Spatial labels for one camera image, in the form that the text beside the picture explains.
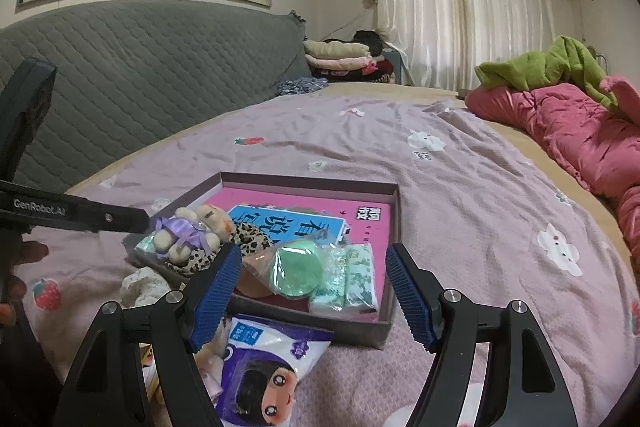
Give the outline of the person's left hand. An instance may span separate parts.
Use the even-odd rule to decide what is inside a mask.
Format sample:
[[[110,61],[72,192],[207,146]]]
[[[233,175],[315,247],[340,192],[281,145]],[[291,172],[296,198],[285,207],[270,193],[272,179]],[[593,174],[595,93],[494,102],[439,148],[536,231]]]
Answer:
[[[37,241],[25,242],[21,254],[17,256],[18,265],[38,262],[49,254],[49,247]],[[20,301],[27,293],[26,284],[16,275],[10,273],[6,279],[6,295],[9,301],[0,305],[0,320],[2,326],[13,326],[16,322],[14,301]]]

